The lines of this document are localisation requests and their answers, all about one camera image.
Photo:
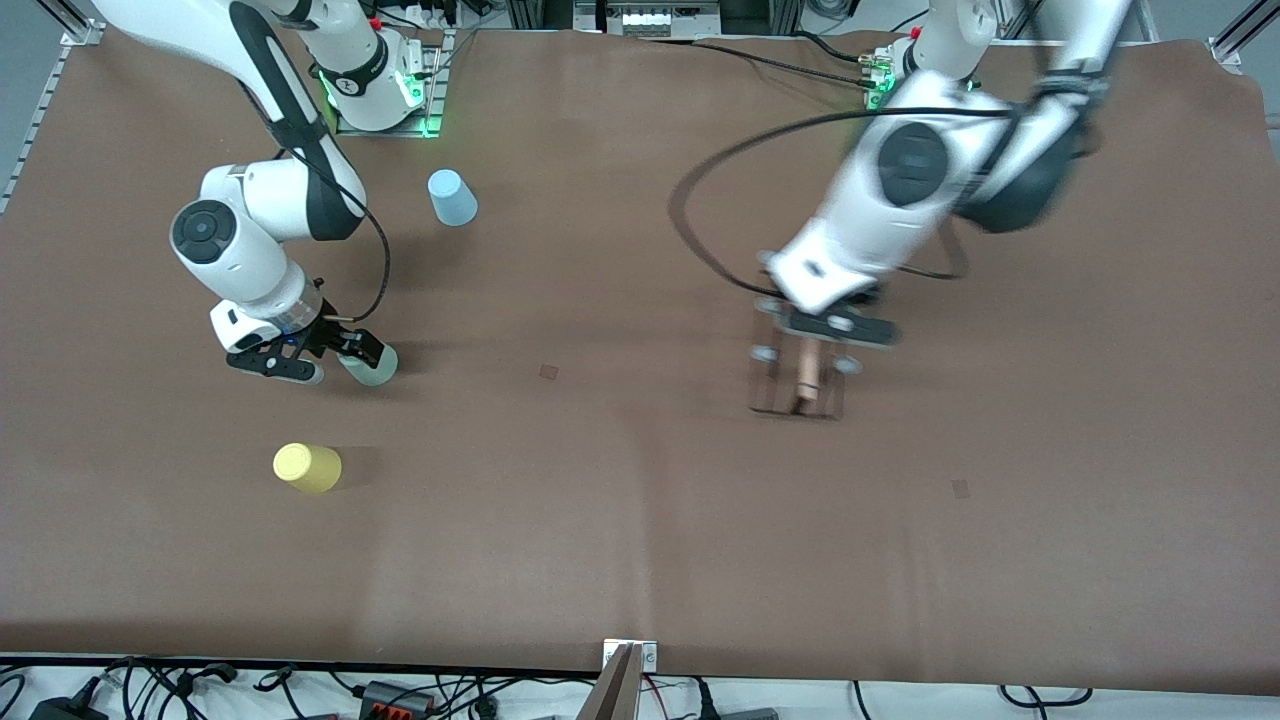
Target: white floor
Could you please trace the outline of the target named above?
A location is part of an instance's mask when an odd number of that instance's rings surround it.
[[[9,717],[26,719],[36,703],[50,697],[70,697],[84,682],[95,675],[92,669],[35,667],[22,670],[27,687]],[[280,691],[261,693],[252,684],[262,671],[244,671],[230,684],[220,680],[200,680],[193,705],[209,720],[288,720],[296,717]],[[119,680],[122,671],[113,676]],[[136,671],[131,682],[131,698],[140,694],[143,675]],[[360,675],[342,674],[347,684],[370,680],[393,683],[404,689],[435,684],[428,675]],[[445,676],[448,685],[452,678]],[[685,678],[655,676],[658,684],[678,683],[660,688],[663,703],[671,719],[699,711],[699,694],[694,683]],[[498,682],[489,680],[488,688]],[[726,680],[708,679],[717,710],[728,712],[773,708],[782,720],[863,720],[852,700],[852,684],[838,680]],[[0,703],[8,701],[13,684],[0,689]],[[289,687],[303,714],[333,715],[342,719],[360,717],[360,702],[323,673],[298,673]],[[863,697],[873,720],[947,719],[947,720],[1033,720],[1034,712],[1019,710],[1000,698],[996,688],[987,685],[931,685],[911,683],[863,683]],[[1038,688],[1044,700],[1070,697],[1070,689]],[[567,683],[543,685],[520,683],[497,693],[499,720],[535,720],[549,716],[570,719],[577,715],[590,688]],[[1025,697],[1018,688],[1011,694]],[[159,720],[156,712],[164,693],[150,705],[147,717]],[[458,705],[468,693],[458,700]],[[93,708],[111,719],[124,717],[120,691],[102,683],[93,698]],[[170,720],[184,720],[180,703],[170,702],[166,711]],[[639,720],[663,720],[652,692],[644,692],[639,706]],[[1280,717],[1280,698],[1147,693],[1124,691],[1098,691],[1087,703],[1070,708],[1048,710],[1050,720],[1192,720],[1215,717],[1219,720],[1275,720]]]

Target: metal frame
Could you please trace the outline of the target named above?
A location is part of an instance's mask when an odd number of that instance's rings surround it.
[[[1208,38],[1213,59],[1222,65],[1240,64],[1240,50],[1280,17],[1280,0],[1257,0],[1244,9],[1222,32]]]
[[[36,3],[63,26],[64,46],[97,45],[102,41],[106,23],[88,17],[72,0],[36,0]]]
[[[644,643],[618,641],[609,662],[586,696],[577,720],[635,720],[644,676]]]

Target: circular joint cap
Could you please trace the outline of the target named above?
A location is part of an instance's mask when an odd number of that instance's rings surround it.
[[[884,199],[905,208],[942,187],[950,159],[937,131],[924,123],[906,123],[884,138],[877,164]]]
[[[236,213],[218,200],[197,200],[173,219],[169,238],[183,258],[209,264],[221,258],[236,236]]]

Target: light blue cup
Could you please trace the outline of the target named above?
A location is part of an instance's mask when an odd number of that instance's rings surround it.
[[[476,217],[476,196],[458,173],[448,168],[435,170],[426,181],[426,191],[431,193],[431,206],[442,223],[458,227]]]

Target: metal bracket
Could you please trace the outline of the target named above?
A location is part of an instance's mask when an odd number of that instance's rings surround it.
[[[612,652],[609,643],[613,643]],[[658,643],[644,641],[604,641],[608,662],[586,696],[577,720],[635,720],[640,702],[640,679],[644,676],[646,647],[653,647],[653,661],[658,662]]]
[[[61,44],[64,47],[97,45],[102,41],[106,23],[99,22],[81,10],[72,0],[36,0],[41,8],[63,26]]]
[[[617,652],[620,644],[639,644],[641,648],[641,670],[648,675],[650,673],[658,671],[658,643],[654,641],[632,641],[632,639],[608,639],[604,641],[604,656],[600,660],[600,666],[607,666],[609,660],[613,659],[613,653]]]
[[[63,38],[59,41],[64,47],[81,47],[84,45],[97,45],[102,42],[102,32],[106,31],[106,23],[101,20],[88,19],[88,24],[84,27],[84,32],[73,36],[69,32],[63,33]]]
[[[1222,32],[1210,37],[1206,44],[1213,59],[1234,74],[1240,73],[1240,50],[1253,41],[1280,15],[1280,0],[1256,0],[1243,13],[1222,28]]]

